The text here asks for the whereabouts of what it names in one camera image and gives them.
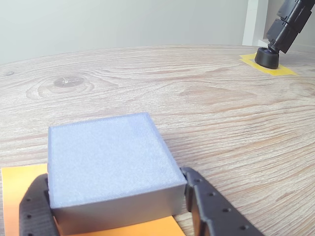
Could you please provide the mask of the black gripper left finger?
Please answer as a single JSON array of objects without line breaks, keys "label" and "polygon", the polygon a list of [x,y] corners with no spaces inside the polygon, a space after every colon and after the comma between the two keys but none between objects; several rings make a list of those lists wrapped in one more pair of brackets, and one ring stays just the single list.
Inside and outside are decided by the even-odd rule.
[{"label": "black gripper left finger", "polygon": [[19,204],[19,235],[58,235],[58,227],[50,208],[47,174],[34,179]]}]

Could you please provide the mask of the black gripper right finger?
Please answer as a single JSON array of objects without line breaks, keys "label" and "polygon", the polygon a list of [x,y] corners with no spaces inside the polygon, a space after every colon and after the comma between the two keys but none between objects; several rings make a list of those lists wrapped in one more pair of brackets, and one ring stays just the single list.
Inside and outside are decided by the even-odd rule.
[{"label": "black gripper right finger", "polygon": [[192,214],[196,236],[261,236],[258,230],[199,172],[181,171],[187,180],[186,208]]}]

